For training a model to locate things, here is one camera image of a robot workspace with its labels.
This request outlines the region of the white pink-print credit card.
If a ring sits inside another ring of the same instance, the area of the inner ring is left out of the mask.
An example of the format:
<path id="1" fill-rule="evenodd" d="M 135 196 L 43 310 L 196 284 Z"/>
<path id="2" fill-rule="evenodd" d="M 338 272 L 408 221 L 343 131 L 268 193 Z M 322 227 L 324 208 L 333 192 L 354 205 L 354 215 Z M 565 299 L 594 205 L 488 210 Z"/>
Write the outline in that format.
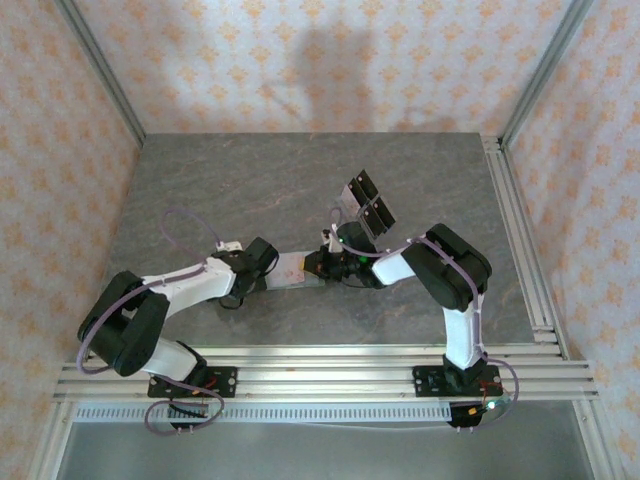
<path id="1" fill-rule="evenodd" d="M 277 265 L 278 278 L 286 285 L 303 283 L 305 281 L 303 269 L 305 257 L 305 252 L 281 254 Z"/>

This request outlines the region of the grey metal panel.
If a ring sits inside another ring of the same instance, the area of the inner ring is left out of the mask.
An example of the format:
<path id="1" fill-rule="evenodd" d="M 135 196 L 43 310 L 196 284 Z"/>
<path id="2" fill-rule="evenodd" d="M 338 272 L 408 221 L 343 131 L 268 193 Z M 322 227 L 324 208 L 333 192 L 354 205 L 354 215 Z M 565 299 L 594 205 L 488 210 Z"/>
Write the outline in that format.
<path id="1" fill-rule="evenodd" d="M 529 414 L 473 434 L 446 428 L 222 423 L 159 438 L 77 424 L 58 480 L 594 480 L 574 426 Z"/>

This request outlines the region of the black controller board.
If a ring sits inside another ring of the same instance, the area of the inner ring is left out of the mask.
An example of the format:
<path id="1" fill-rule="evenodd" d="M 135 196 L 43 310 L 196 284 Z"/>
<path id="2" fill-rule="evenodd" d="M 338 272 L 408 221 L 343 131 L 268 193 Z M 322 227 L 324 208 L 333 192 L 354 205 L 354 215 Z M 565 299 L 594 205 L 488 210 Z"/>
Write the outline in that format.
<path id="1" fill-rule="evenodd" d="M 488 426 L 503 414 L 502 406 L 494 400 L 451 402 L 447 424 L 457 430 L 476 430 Z"/>

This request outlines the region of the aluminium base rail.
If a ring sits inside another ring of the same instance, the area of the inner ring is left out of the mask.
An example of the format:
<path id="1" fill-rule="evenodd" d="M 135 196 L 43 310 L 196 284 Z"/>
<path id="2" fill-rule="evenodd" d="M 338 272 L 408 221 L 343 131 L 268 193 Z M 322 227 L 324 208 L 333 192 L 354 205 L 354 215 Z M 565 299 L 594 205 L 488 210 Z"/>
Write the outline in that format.
<path id="1" fill-rule="evenodd" d="M 441 362 L 442 346 L 229 346 L 204 347 L 215 366 L 238 369 L 238 402 L 408 402 L 412 369 Z M 503 385 L 520 399 L 594 399 L 594 375 L 583 360 L 563 360 L 555 345 L 511 344 L 490 349 L 505 361 Z"/>

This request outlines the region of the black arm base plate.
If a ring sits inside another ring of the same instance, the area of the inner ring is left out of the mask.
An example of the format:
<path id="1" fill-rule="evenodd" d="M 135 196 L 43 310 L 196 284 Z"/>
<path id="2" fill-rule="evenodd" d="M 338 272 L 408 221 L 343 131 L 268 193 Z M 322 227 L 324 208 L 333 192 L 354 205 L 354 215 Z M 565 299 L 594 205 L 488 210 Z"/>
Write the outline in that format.
<path id="1" fill-rule="evenodd" d="M 417 397 L 480 397 L 504 393 L 502 383 L 497 381 L 499 370 L 490 365 L 468 372 L 441 365 L 415 366 L 412 376 Z"/>
<path id="2" fill-rule="evenodd" d="M 213 391 L 223 398 L 234 398 L 238 369 L 236 367 L 200 366 L 181 380 L 189 388 L 177 385 L 176 381 L 167 381 L 159 376 L 149 380 L 147 396 L 163 399 L 191 399 L 208 397 L 206 390 Z"/>

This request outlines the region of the aluminium side rail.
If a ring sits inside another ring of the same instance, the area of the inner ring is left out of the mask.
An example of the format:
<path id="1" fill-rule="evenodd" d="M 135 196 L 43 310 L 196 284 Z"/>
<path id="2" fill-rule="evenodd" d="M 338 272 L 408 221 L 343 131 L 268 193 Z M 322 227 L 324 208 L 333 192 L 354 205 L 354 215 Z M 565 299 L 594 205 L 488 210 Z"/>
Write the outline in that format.
<path id="1" fill-rule="evenodd" d="M 537 255 L 530 221 L 509 152 L 495 136 L 482 136 L 481 139 L 535 342 L 555 345 L 558 355 L 563 360 L 570 360 L 564 329 Z"/>

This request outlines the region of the aluminium frame post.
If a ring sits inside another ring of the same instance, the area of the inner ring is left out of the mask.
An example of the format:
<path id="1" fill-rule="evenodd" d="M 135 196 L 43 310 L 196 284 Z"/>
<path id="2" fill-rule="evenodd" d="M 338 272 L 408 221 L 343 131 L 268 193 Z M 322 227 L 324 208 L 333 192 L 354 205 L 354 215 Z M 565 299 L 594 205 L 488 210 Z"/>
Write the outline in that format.
<path id="1" fill-rule="evenodd" d="M 142 148 L 146 140 L 146 131 L 76 0 L 53 0 L 53 2 L 76 37 L 94 73 L 102 83 L 136 144 Z"/>
<path id="2" fill-rule="evenodd" d="M 498 143 L 502 150 L 508 148 L 516 139 L 593 3 L 594 0 L 571 0 L 524 91 L 516 102 L 503 133 L 498 137 Z"/>

